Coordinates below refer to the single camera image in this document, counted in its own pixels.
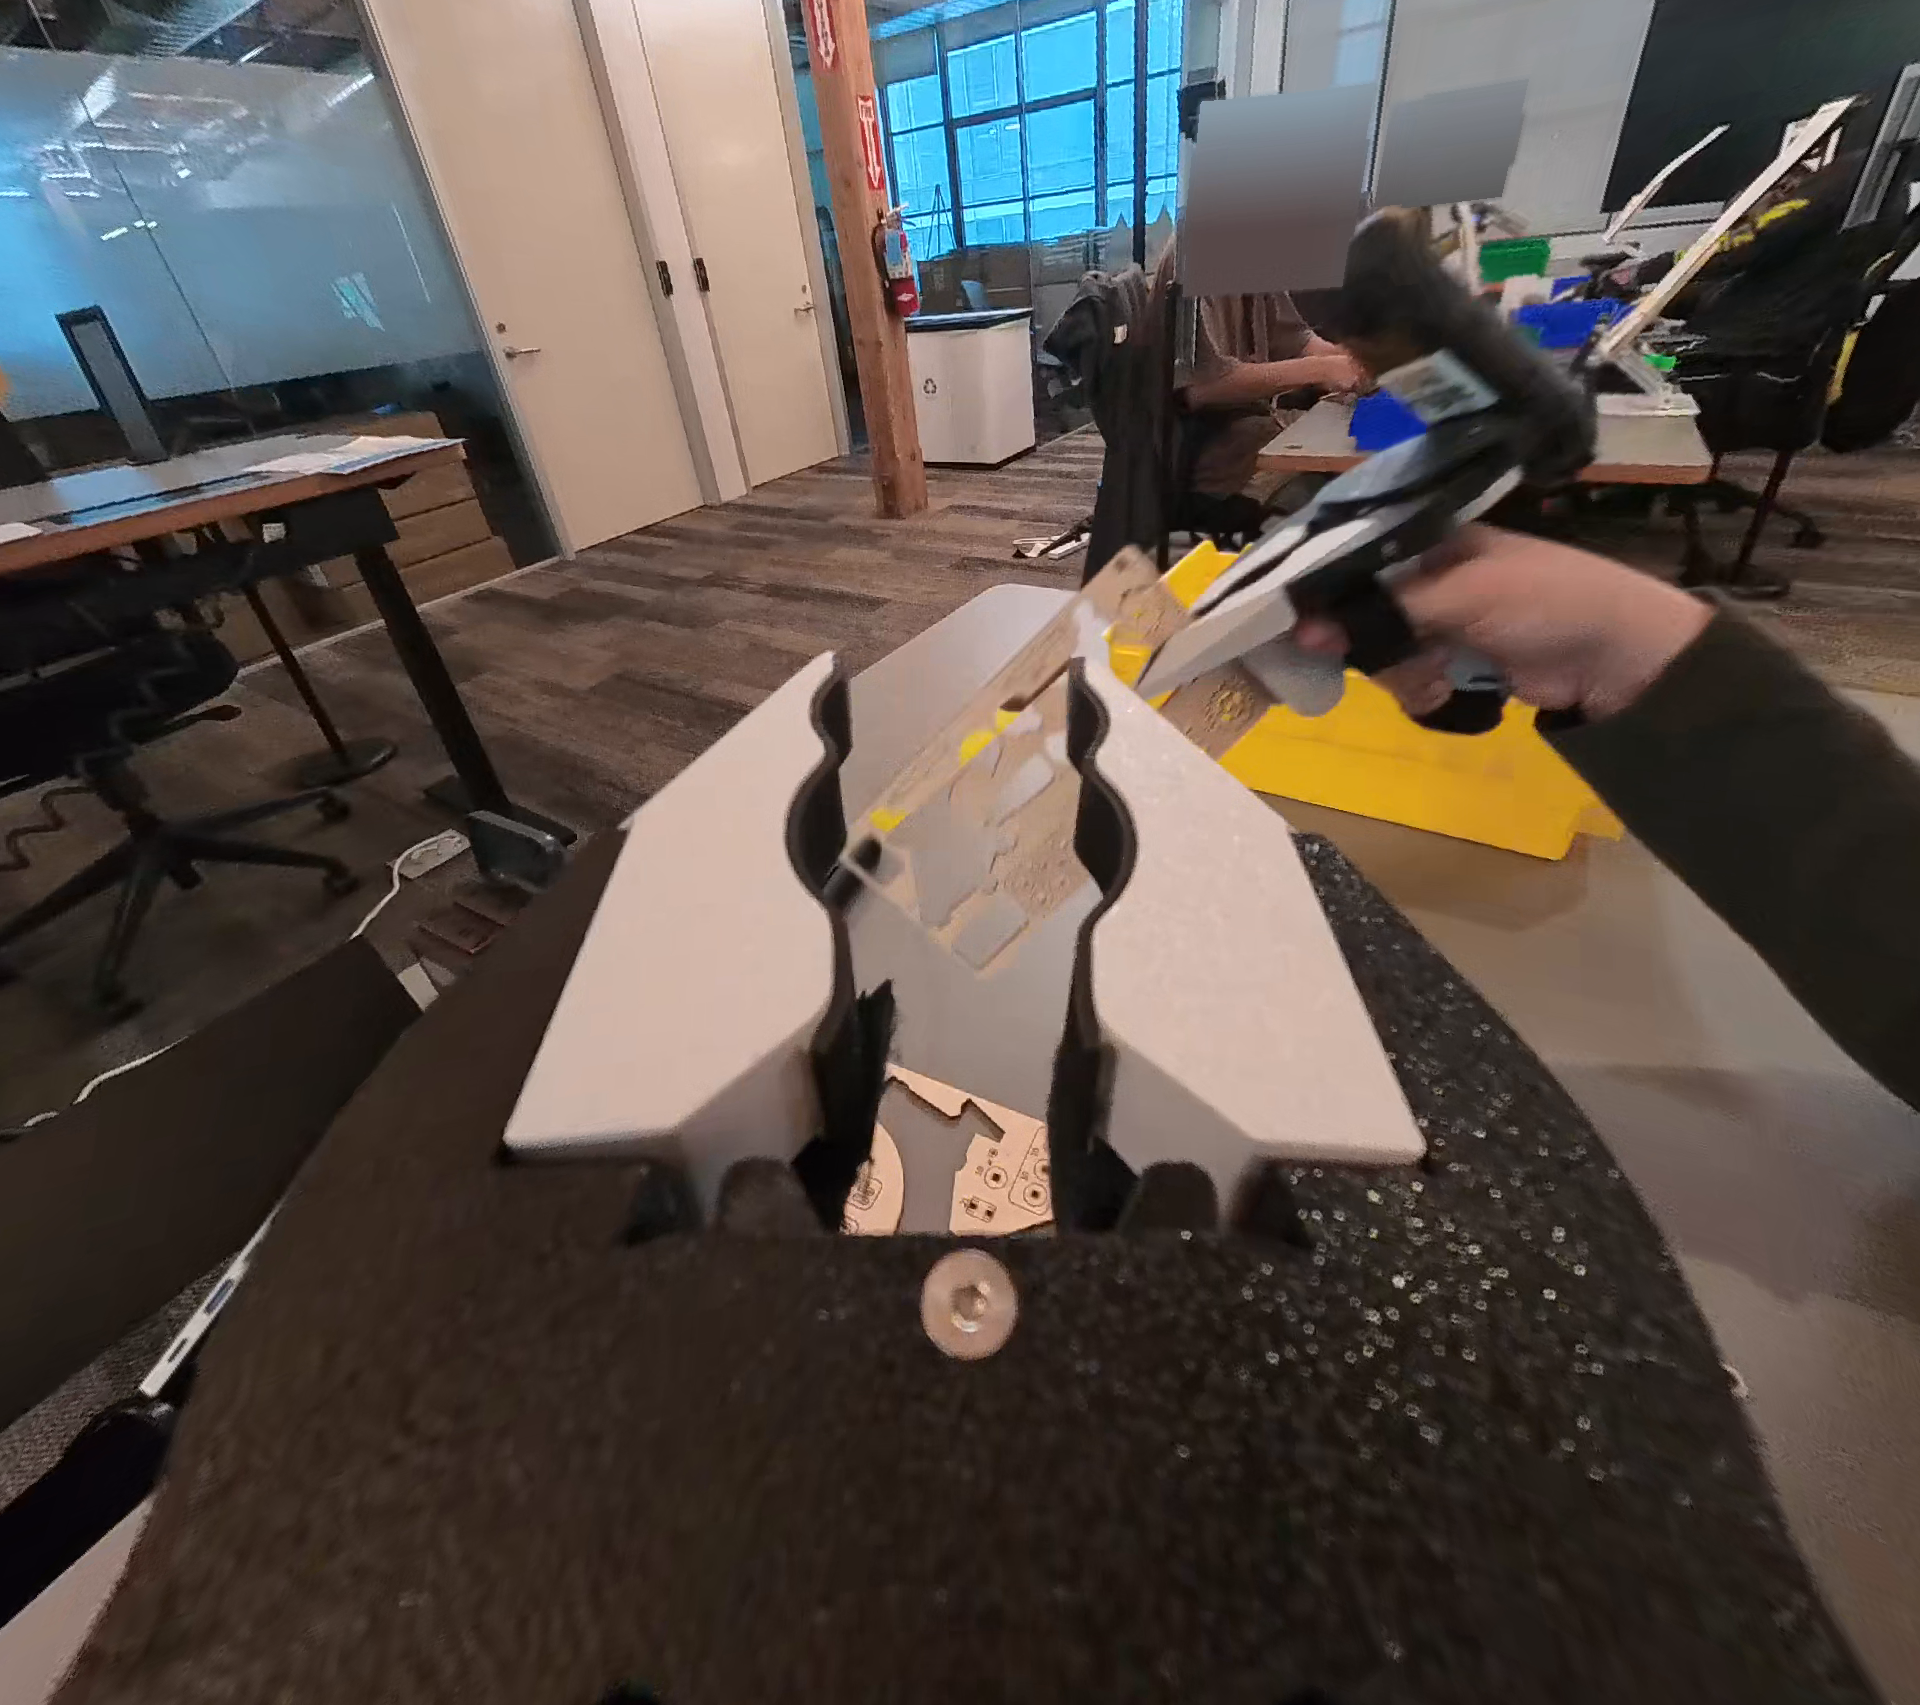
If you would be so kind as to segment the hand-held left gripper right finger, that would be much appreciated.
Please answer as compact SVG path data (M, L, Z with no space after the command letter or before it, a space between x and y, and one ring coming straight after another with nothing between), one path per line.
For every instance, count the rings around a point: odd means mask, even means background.
M1066 673L1073 934L1046 1126L1060 1233L1113 1228L1157 1167L1202 1222L1275 1217L1284 1167L1399 1173L1427 1140L1291 830L1100 657Z

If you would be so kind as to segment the white door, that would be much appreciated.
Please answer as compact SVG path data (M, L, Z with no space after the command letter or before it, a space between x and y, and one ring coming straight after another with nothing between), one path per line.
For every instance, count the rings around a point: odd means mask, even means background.
M842 450L772 0L633 10L734 450L756 489Z
M367 7L553 538L700 505L581 0Z

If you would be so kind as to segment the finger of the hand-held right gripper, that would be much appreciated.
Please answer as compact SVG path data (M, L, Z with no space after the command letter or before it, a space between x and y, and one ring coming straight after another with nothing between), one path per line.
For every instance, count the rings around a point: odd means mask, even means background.
M1202 602L1257 586L1314 540L1359 529L1388 542L1391 559L1416 556L1507 498L1523 466L1506 444L1393 444L1321 485L1269 524L1212 583Z
M1149 656L1134 688L1161 697L1215 669L1243 669L1269 697L1340 697L1347 668L1337 656L1296 637L1301 612L1291 599L1299 556L1251 574L1235 564L1192 604L1188 621Z

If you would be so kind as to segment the black yellow jacket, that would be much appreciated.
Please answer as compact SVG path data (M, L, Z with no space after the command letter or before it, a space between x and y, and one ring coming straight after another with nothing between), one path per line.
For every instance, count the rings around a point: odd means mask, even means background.
M1685 299L1680 385L1710 455L1801 448L1829 348L1906 225L1900 209L1847 222L1867 147L1847 140L1819 169L1774 185L1714 247Z

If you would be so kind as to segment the wooden top desk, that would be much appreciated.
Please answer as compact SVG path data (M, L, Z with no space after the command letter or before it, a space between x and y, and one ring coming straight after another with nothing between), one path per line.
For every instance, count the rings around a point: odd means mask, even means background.
M157 602L171 604L345 557L442 748L445 776L426 796L462 823L484 814L570 848L573 828L509 798L394 557L400 528L385 493L424 473L463 469L466 459L457 438L304 432L95 466L4 491L1 574L43 574L166 538L246 528L246 540L137 557L132 586L157 588Z

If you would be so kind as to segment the black office chair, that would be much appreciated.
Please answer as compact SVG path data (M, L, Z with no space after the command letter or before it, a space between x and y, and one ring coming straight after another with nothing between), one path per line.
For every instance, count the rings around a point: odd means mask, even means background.
M192 816L166 816L154 805L137 753L192 727L233 722L240 709L225 692L235 677L238 661L219 636L164 621L101 636L4 677L4 796L29 794L37 801L36 819L4 833L4 871L28 864L25 840L36 828L64 825L61 798L98 800L119 828L106 852L4 918L4 957L90 900L109 897L108 931L87 987L93 1011L108 1022L139 1011L129 962L164 886L189 893L214 866L312 872L329 899L359 886L334 854L248 834L298 811L324 823L343 822L351 807L334 788L310 783Z

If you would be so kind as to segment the small wooden parts sheet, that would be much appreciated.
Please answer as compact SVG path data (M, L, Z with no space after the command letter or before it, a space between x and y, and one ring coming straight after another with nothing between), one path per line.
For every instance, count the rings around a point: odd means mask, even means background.
M887 1064L871 1155L840 1230L1020 1236L1052 1225L1043 1120Z

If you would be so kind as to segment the large wooden parts sheet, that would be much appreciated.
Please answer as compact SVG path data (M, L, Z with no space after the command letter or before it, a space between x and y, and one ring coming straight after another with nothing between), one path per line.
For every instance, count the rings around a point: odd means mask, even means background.
M1185 621L1151 564L1123 549L978 685L953 692L924 741L873 769L853 828L878 844L850 913L858 981L887 979L899 997L1017 968L1063 983L1067 943L1098 899L1073 852L1067 661L1100 657L1138 692L1151 651Z

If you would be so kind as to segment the yellow plastic bin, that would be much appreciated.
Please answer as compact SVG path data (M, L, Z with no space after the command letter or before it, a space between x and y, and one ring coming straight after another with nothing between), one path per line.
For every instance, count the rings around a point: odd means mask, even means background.
M1304 713L1238 666L1151 702L1262 796L1542 860L1566 858L1580 837L1623 834L1525 703L1506 703L1491 732L1432 732L1357 672L1345 673L1329 709Z

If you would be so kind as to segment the person's right forearm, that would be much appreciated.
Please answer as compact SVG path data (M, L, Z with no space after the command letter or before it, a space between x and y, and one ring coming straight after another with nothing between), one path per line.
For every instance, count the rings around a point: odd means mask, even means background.
M1861 1070L1917 1107L1917 769L1889 732L1718 607L1620 711L1542 730Z

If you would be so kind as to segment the wooden post red signs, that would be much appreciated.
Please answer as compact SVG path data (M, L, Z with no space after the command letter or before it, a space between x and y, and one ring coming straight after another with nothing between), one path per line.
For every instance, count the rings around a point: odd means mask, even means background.
M881 276L876 232L893 204L863 0L799 0L822 126L828 200L868 432L876 512L912 518L928 507L928 477L903 317Z

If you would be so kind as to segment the dark hanging jacket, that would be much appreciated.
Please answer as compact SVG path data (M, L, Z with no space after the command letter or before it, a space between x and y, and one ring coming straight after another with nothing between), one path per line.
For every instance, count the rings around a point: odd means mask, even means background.
M1188 516L1192 453L1164 286L1136 262L1092 269L1041 338L1104 444L1081 581L1134 545L1167 564Z

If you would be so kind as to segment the large dark screen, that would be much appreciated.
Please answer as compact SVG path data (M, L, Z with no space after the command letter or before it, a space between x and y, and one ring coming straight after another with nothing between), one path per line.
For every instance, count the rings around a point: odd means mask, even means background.
M1597 204L1618 211L1716 126L1651 200L1728 200L1791 122L1838 95L1864 101L1852 131L1870 140L1872 112L1915 56L1917 0L1651 0Z

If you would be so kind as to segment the person's right hand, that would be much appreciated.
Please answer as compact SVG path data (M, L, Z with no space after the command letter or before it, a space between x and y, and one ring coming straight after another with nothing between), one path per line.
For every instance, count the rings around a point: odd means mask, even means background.
M1716 616L1683 588L1561 542L1462 528L1390 581L1409 657L1363 672L1409 715L1435 711L1475 657L1538 711L1623 711Z

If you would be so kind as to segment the white recycling cabinet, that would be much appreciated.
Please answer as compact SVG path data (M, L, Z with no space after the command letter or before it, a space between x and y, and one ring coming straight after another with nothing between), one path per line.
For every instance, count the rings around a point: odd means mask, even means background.
M1035 448L1030 306L917 313L903 330L926 466L998 468Z

